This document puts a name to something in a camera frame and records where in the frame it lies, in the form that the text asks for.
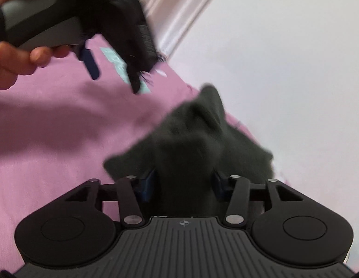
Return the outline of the person's left hand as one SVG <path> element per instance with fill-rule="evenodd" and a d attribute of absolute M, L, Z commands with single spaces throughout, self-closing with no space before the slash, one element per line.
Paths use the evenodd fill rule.
<path fill-rule="evenodd" d="M 0 5 L 10 0 L 0 0 Z M 11 88 L 19 75 L 32 75 L 37 68 L 46 67 L 52 58 L 68 56 L 68 46 L 37 47 L 28 52 L 7 42 L 0 42 L 0 90 Z"/>

